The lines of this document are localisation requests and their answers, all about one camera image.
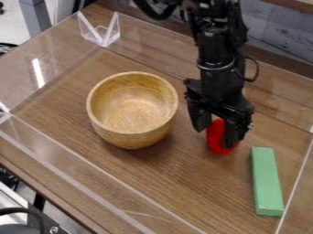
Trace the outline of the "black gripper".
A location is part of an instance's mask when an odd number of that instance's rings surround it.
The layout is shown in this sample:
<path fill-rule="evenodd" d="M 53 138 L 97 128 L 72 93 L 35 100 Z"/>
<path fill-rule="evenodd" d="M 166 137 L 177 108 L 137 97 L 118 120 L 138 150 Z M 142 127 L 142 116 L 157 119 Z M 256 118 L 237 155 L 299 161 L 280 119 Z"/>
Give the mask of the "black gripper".
<path fill-rule="evenodd" d="M 225 120 L 223 146 L 233 148 L 247 136 L 253 125 L 252 115 L 255 107 L 241 92 L 231 94 L 223 101 L 215 100 L 203 93 L 201 80 L 185 79 L 185 99 L 193 128 L 203 132 L 212 124 L 212 114 Z"/>

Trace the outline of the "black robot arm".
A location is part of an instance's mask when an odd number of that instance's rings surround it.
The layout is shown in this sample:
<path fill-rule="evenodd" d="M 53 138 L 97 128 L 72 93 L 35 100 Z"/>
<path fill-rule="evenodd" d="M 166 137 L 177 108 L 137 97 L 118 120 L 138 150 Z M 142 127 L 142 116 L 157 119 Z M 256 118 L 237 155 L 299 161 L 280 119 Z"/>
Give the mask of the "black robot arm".
<path fill-rule="evenodd" d="M 201 78 L 184 80 L 185 99 L 196 131 L 208 131 L 219 116 L 221 147 L 232 149 L 245 139 L 253 127 L 255 106 L 244 95 L 244 87 L 255 78 L 247 77 L 243 51 L 248 42 L 248 27 L 240 0 L 154 0 L 165 10 L 153 9 L 148 0 L 134 0 L 142 12 L 156 20 L 166 20 L 176 10 L 188 20 L 199 47 L 197 68 Z"/>

